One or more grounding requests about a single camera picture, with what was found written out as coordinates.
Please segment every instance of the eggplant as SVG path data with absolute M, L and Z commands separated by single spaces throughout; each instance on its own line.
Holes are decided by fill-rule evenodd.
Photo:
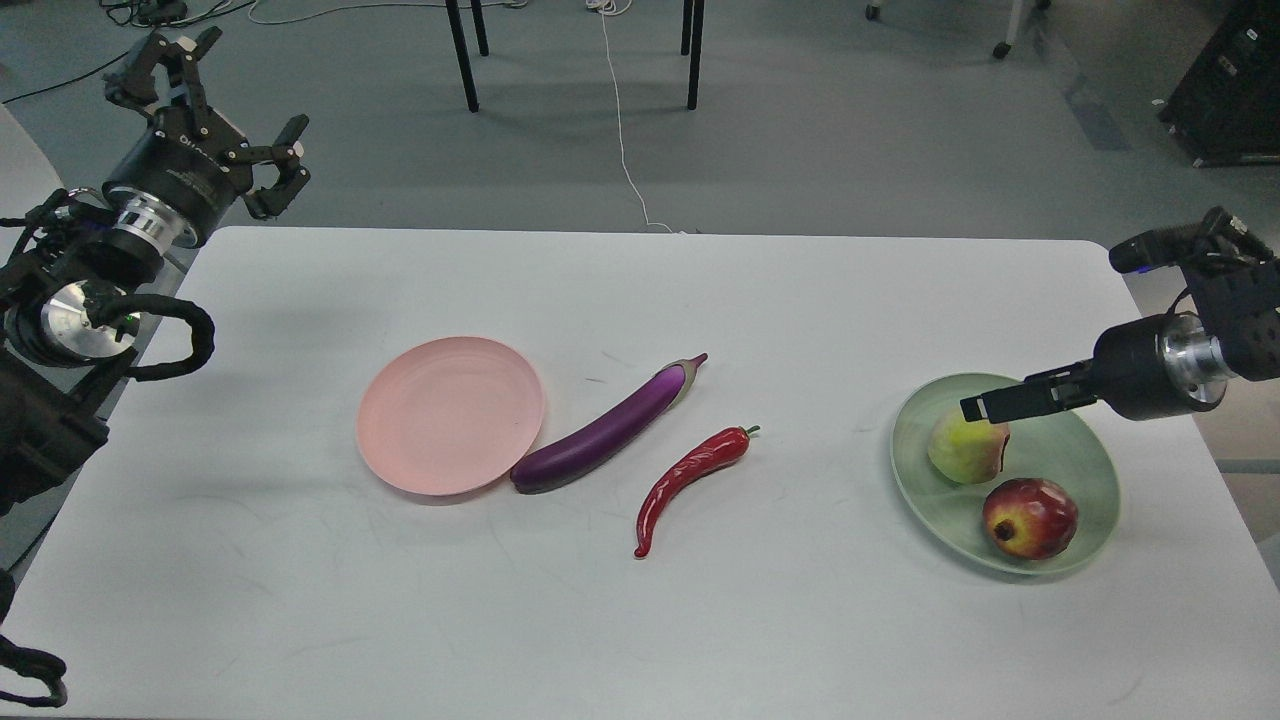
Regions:
M 511 468 L 512 484 L 521 493 L 536 495 L 564 487 L 599 468 L 689 392 L 705 360 L 703 352 L 667 365 L 582 429 L 530 452 Z

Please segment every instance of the green apple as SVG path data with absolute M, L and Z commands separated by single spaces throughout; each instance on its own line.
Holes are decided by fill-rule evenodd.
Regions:
M 1009 423 L 965 421 L 959 407 L 938 419 L 929 436 L 929 461 L 951 482 L 978 484 L 1005 469 Z

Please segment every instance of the apple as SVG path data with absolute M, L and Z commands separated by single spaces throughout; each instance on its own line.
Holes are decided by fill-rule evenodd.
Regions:
M 959 407 L 938 419 L 929 436 L 929 461 L 951 482 L 978 484 L 1005 468 L 1009 423 L 969 423 Z
M 1080 511 L 1057 483 L 1016 478 L 991 491 L 982 521 L 996 547 L 1016 557 L 1044 560 L 1066 550 Z

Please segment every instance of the white cable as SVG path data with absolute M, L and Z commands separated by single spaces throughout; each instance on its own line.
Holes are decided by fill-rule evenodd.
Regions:
M 284 20 L 261 20 L 253 17 L 253 10 L 257 9 L 260 4 L 265 4 L 266 0 L 255 0 L 248 8 L 248 19 L 251 23 L 260 26 L 283 26 L 289 23 L 301 23 L 302 20 L 310 20 L 312 18 L 319 18 L 320 15 L 328 15 L 329 13 L 338 13 L 340 10 L 362 10 L 365 8 L 444 8 L 443 3 L 365 3 L 361 5 L 339 5 L 338 8 L 329 8 L 328 10 L 320 10 L 319 13 L 311 13 L 310 15 L 302 15 L 301 18 L 288 18 Z M 481 8 L 493 8 L 495 5 L 502 5 L 504 8 L 520 9 L 529 5 L 529 0 L 497 0 L 494 3 L 484 3 Z
M 614 0 L 586 0 L 586 9 L 595 10 L 602 15 L 616 18 L 622 13 L 631 9 L 632 0 L 627 0 L 627 4 L 620 10 L 618 4 Z
M 627 8 L 623 8 L 618 14 L 625 13 Z M 649 208 L 645 205 L 644 195 L 640 195 L 640 188 L 636 187 L 635 181 L 631 179 L 631 170 L 627 169 L 627 146 L 622 142 L 622 94 L 618 91 L 618 74 L 613 72 L 613 53 L 609 51 L 609 29 L 605 27 L 605 19 L 611 17 L 605 13 L 600 13 L 600 29 L 604 32 L 604 59 L 609 63 L 609 76 L 613 77 L 613 101 L 618 109 L 618 151 L 622 155 L 622 172 L 627 176 L 627 183 L 631 184 L 631 190 L 635 191 L 636 197 L 640 199 L 640 211 L 644 213 L 644 227 L 659 227 L 667 228 L 667 232 L 676 232 L 671 229 L 671 225 L 666 223 L 655 223 L 649 220 Z

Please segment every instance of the plate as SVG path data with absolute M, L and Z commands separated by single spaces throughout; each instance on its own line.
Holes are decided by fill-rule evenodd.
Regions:
M 1005 469 L 988 483 L 954 483 L 928 456 L 929 434 L 943 413 L 957 407 L 961 398 L 1018 382 L 973 373 L 940 378 L 916 389 L 893 424 L 893 477 L 920 521 L 970 560 L 1027 575 L 1064 573 L 1092 560 L 1120 520 L 1120 482 L 1106 448 L 1084 420 L 1074 413 L 1057 413 L 1010 423 Z M 1006 555 L 987 538 L 982 505 L 991 491 L 1012 478 L 1053 480 L 1075 500 L 1079 523 L 1075 537 L 1061 553 L 1046 560 L 1023 560 Z
M 483 337 L 447 337 L 390 361 L 356 415 L 375 475 L 413 493 L 458 495 L 500 478 L 532 447 L 547 398 L 534 368 Z

